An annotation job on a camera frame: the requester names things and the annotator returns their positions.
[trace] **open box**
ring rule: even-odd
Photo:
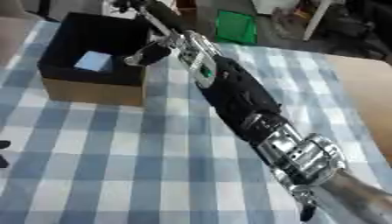
[[[51,100],[143,106],[145,71],[120,58],[147,44],[149,26],[142,19],[70,13],[38,63]],[[87,52],[110,54],[110,72],[75,67]]]

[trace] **table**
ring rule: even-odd
[[[148,69],[143,110],[48,101],[34,69],[55,30],[40,22],[0,74],[0,133],[13,141],[3,152],[11,168],[0,172],[0,222],[299,223],[292,198],[173,57]],[[392,191],[390,168],[324,55],[221,48],[301,133],[331,137],[354,175]],[[331,223],[322,213],[317,221]]]

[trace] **robotic hand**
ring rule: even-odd
[[[178,59],[219,117],[302,205],[301,221],[321,207],[338,223],[392,223],[391,194],[349,174],[342,150],[329,139],[301,137],[252,75],[187,28],[175,12],[156,0],[117,0],[115,6],[135,8],[164,36],[124,62],[148,66],[178,48]]]

